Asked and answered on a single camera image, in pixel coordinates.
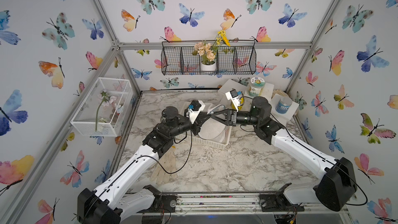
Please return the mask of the white mesh laundry bag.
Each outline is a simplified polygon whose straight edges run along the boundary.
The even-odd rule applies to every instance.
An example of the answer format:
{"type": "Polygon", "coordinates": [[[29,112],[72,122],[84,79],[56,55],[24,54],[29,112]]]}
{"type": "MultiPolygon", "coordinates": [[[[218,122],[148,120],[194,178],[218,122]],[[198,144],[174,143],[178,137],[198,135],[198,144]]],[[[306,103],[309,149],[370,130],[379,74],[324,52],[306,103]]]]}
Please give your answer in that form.
{"type": "MultiPolygon", "coordinates": [[[[208,112],[213,110],[214,112],[225,110],[224,105],[214,105],[212,103],[205,103],[205,108],[202,112],[208,112]]],[[[198,133],[199,137],[203,140],[213,141],[216,143],[222,143],[225,137],[226,126],[213,120],[208,119],[201,127],[201,131],[198,133]]]]}

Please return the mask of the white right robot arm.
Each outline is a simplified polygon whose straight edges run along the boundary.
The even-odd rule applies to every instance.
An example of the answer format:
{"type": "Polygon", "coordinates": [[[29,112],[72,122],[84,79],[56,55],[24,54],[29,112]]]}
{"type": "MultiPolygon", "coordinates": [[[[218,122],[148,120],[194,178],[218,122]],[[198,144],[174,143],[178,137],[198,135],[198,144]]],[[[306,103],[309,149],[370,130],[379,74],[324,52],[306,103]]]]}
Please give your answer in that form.
{"type": "Polygon", "coordinates": [[[358,190],[352,163],[344,157],[335,159],[291,134],[283,124],[271,118],[272,106],[266,98],[255,97],[249,111],[220,105],[208,109],[207,113],[224,125],[253,126],[257,137],[288,153],[318,178],[316,183],[283,186],[281,204],[320,203],[338,212],[358,190]]]}

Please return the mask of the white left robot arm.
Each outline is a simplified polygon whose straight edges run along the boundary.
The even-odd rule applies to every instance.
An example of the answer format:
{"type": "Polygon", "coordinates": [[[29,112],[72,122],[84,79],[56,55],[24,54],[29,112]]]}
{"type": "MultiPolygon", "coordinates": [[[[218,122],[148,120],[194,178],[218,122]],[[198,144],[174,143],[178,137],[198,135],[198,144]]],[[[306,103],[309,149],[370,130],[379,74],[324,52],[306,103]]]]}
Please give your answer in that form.
{"type": "Polygon", "coordinates": [[[93,191],[84,189],[77,199],[77,221],[81,224],[119,224],[140,211],[150,209],[160,192],[148,185],[127,197],[126,192],[173,146],[176,136],[195,132],[194,123],[205,109],[202,101],[194,100],[184,115],[169,106],[162,118],[145,137],[134,155],[111,177],[93,191]]]}

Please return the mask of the yellow plastic bottle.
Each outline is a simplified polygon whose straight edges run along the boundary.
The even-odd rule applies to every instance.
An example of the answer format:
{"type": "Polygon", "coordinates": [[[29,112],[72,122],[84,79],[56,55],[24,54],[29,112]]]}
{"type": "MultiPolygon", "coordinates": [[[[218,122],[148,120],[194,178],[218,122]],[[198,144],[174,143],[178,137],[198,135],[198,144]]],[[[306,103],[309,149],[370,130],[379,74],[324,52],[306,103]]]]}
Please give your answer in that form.
{"type": "Polygon", "coordinates": [[[231,100],[231,107],[232,107],[234,110],[241,111],[241,110],[242,110],[242,107],[243,107],[243,105],[244,105],[244,103],[245,103],[244,96],[243,96],[242,94],[240,94],[240,95],[234,97],[234,98],[231,100]]]}

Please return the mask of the white perforated plastic basket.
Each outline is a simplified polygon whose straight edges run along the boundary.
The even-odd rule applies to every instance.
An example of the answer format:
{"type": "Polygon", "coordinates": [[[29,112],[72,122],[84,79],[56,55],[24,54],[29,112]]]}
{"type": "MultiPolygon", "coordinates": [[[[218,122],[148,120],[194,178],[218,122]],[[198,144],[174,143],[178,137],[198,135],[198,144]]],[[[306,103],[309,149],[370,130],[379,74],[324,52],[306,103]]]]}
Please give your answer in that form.
{"type": "MultiPolygon", "coordinates": [[[[179,113],[184,114],[184,110],[188,108],[190,102],[184,102],[184,104],[179,107],[179,113]]],[[[210,108],[215,108],[216,105],[212,103],[205,103],[205,108],[201,113],[207,113],[210,108]]],[[[225,106],[217,105],[216,110],[224,110],[225,106]]],[[[222,125],[214,119],[208,119],[201,127],[198,135],[193,136],[194,144],[206,145],[209,147],[217,149],[225,149],[229,144],[230,134],[232,127],[222,125]]],[[[180,141],[185,138],[185,133],[176,136],[176,141],[180,141]]]]}

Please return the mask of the green lidded glass jar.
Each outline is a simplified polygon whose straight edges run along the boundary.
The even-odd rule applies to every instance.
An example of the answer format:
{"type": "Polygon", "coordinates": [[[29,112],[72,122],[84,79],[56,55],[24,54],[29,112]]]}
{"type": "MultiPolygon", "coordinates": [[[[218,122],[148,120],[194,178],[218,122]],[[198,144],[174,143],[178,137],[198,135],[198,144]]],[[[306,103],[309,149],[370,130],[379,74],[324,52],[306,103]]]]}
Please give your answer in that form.
{"type": "Polygon", "coordinates": [[[265,80],[262,77],[252,77],[248,83],[247,94],[250,97],[260,96],[265,86],[265,80]]]}

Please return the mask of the beige work glove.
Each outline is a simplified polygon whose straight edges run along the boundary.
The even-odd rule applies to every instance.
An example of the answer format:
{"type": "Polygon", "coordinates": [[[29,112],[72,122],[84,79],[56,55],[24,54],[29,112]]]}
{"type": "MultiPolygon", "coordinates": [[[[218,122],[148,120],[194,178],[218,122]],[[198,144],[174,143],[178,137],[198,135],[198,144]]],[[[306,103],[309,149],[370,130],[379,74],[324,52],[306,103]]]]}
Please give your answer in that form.
{"type": "Polygon", "coordinates": [[[167,184],[170,181],[174,181],[177,178],[177,174],[169,174],[167,172],[175,172],[176,168],[176,155],[174,149],[169,150],[165,153],[156,165],[150,181],[155,181],[157,185],[167,184]]]}

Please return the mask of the blue granule jar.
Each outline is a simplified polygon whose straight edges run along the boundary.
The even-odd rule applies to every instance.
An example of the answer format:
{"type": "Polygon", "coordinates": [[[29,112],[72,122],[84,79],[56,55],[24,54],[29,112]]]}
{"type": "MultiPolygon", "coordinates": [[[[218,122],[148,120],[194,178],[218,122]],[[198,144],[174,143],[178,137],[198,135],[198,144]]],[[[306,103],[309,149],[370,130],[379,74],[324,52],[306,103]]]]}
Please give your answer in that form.
{"type": "Polygon", "coordinates": [[[292,100],[288,96],[283,96],[279,99],[276,105],[276,112],[279,114],[285,114],[292,105],[292,100]]]}

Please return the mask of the white pot with flowers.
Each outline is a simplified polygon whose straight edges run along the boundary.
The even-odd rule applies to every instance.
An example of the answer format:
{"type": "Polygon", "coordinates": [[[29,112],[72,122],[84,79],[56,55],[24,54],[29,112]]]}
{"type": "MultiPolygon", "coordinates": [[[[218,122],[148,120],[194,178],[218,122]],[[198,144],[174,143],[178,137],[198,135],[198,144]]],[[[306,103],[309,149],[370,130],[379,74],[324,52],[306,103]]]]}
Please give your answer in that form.
{"type": "Polygon", "coordinates": [[[231,46],[226,30],[219,31],[213,41],[200,41],[194,45],[192,55],[200,58],[202,72],[217,70],[218,53],[222,46],[231,46]]]}

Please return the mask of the pink artificial rose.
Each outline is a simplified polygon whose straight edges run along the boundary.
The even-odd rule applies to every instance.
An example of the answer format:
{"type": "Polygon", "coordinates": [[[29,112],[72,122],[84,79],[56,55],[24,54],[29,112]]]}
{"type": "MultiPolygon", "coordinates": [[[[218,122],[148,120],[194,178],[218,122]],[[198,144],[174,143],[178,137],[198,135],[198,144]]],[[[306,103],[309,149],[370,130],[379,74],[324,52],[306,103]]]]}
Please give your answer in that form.
{"type": "Polygon", "coordinates": [[[103,111],[103,113],[106,112],[106,110],[116,101],[117,97],[114,95],[111,95],[109,92],[107,92],[106,89],[104,89],[99,95],[99,105],[96,110],[96,115],[95,115],[95,132],[97,132],[99,129],[100,131],[103,129],[102,127],[99,128],[98,124],[99,123],[109,123],[110,120],[108,120],[106,117],[101,117],[100,116],[100,110],[103,111]]]}

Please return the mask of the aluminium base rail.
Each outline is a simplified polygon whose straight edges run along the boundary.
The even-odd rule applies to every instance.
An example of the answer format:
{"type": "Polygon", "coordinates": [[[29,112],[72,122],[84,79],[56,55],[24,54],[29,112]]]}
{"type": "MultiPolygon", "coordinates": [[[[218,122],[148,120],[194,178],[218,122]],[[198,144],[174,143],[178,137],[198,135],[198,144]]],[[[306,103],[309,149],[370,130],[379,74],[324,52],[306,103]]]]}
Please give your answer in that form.
{"type": "Polygon", "coordinates": [[[111,206],[122,209],[122,216],[157,213],[161,208],[173,214],[334,214],[320,203],[290,203],[276,191],[238,193],[152,193],[143,189],[126,194],[111,206]]]}

